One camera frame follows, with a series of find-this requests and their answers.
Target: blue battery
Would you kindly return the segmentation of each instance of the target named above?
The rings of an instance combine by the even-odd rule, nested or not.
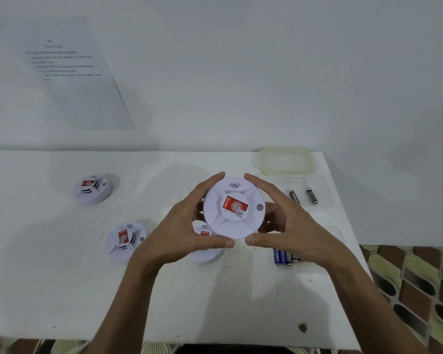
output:
[[[281,263],[282,264],[287,263],[287,255],[285,254],[285,251],[281,251]]]
[[[274,263],[279,264],[281,262],[281,255],[279,253],[280,251],[276,250],[275,248],[273,248],[272,251],[274,252]]]

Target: table surface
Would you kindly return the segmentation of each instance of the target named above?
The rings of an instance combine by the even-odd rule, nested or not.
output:
[[[112,228],[140,220],[151,231],[200,181],[258,173],[248,152],[44,152],[0,150],[0,335],[90,339],[125,265],[104,244]],[[328,166],[314,153],[333,205],[309,207],[340,229],[367,270]],[[81,207],[74,184],[89,174],[113,184],[103,202]],[[307,332],[298,326],[306,323]],[[184,258],[157,277],[146,341],[359,349],[328,275],[278,269],[272,250],[237,241],[216,262]]]

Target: hand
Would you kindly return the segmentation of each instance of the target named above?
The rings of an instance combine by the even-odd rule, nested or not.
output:
[[[131,256],[131,263],[143,261],[158,271],[165,263],[175,262],[190,252],[207,248],[233,248],[235,242],[225,236],[200,236],[192,221],[202,220],[202,198],[225,173],[218,173],[198,184],[181,202],[175,204],[164,220],[140,244]]]
[[[266,202],[266,217],[259,228],[260,233],[249,235],[245,239],[248,246],[288,251],[302,260],[315,262],[322,267],[336,258],[351,255],[341,241],[275,185],[251,174],[245,174],[245,178],[265,191],[275,202]]]

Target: white smoke detector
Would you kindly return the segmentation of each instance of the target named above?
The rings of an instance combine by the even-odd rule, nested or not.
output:
[[[109,233],[105,249],[115,261],[126,262],[147,236],[148,232],[139,222],[125,222]]]
[[[241,177],[226,177],[208,190],[204,217],[219,235],[234,240],[245,238],[262,225],[266,203],[261,191]]]
[[[203,221],[194,221],[192,223],[194,231],[201,236],[217,236],[215,232]],[[206,250],[200,250],[192,252],[189,255],[190,260],[195,263],[208,264],[215,262],[223,255],[225,249],[223,248],[208,248]]]
[[[111,192],[111,182],[105,175],[92,174],[82,178],[74,186],[74,198],[84,206],[95,205],[105,200]]]

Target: tiled floor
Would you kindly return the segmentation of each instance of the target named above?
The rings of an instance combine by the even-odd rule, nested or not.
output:
[[[443,248],[361,245],[374,282],[432,354],[443,354]],[[2,354],[85,354],[85,340],[0,338]],[[142,354],[172,354],[179,345],[144,343]],[[297,354],[358,351],[289,348]]]

